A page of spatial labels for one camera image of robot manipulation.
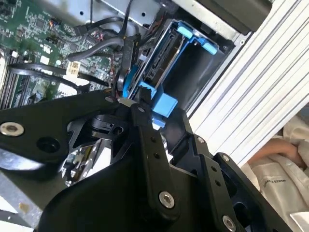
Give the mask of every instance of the silver screw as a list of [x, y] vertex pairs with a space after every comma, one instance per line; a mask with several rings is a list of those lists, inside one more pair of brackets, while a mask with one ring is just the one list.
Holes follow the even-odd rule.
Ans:
[[111, 99], [110, 97], [106, 97], [105, 100], [108, 101], [108, 102], [110, 102], [110, 103], [113, 103], [113, 102], [114, 102], [114, 100]]
[[232, 219], [229, 216], [223, 216], [222, 221], [229, 231], [231, 232], [236, 231], [235, 223], [232, 221]]
[[198, 140], [201, 144], [205, 143], [205, 141], [204, 141], [201, 137], [198, 137], [197, 140]]
[[24, 127], [16, 122], [5, 122], [0, 126], [0, 132], [6, 136], [17, 137], [24, 131]]
[[137, 107], [137, 108], [138, 108], [139, 111], [145, 113], [145, 110], [143, 108], [141, 108], [141, 107]]
[[230, 158], [227, 157], [226, 155], [223, 155], [222, 158], [223, 158], [226, 162], [230, 162]]
[[167, 209], [171, 209], [175, 206], [174, 198], [169, 192], [166, 191], [160, 192], [159, 200], [161, 204], [163, 204], [163, 206], [166, 207]]

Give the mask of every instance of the person's hand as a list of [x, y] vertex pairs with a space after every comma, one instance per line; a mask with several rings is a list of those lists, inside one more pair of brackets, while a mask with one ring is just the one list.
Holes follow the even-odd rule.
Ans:
[[267, 157], [273, 154], [280, 154], [292, 162], [298, 167], [306, 168], [306, 164], [297, 151], [297, 147], [288, 141], [283, 139], [271, 139], [269, 140], [249, 161], [249, 164]]
[[300, 168], [305, 169], [307, 167], [300, 154], [298, 153], [297, 147], [293, 144], [287, 145], [285, 151], [280, 153], [280, 155], [285, 156]]

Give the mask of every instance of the white cloth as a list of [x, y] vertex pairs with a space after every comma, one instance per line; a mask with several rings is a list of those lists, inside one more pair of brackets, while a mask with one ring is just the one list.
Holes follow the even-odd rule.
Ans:
[[[283, 139], [298, 147], [309, 167], [309, 127], [305, 122], [293, 117], [283, 128]], [[303, 227], [307, 228], [309, 218], [306, 222], [297, 214], [307, 216], [309, 212], [309, 177], [303, 170], [278, 154], [241, 169], [294, 232], [306, 231]]]

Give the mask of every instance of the connector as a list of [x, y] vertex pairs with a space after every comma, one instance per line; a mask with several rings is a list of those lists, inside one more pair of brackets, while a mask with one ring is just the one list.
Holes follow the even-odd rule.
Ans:
[[76, 36], [83, 36], [88, 33], [88, 29], [86, 25], [78, 25], [73, 27]]

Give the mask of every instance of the motherboard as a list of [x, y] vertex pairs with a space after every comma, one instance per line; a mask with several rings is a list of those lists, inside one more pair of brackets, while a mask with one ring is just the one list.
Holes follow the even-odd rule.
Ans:
[[[64, 84], [10, 73], [8, 65], [34, 62], [66, 69], [68, 54], [87, 50], [101, 40], [102, 36], [96, 32], [76, 37], [71, 25], [53, 17], [32, 0], [0, 0], [0, 109], [76, 94]], [[80, 62], [81, 73], [106, 82], [111, 82], [119, 64], [109, 57], [92, 57]], [[87, 84], [77, 78], [70, 81], [77, 85]], [[91, 83], [90, 90], [104, 88]]]

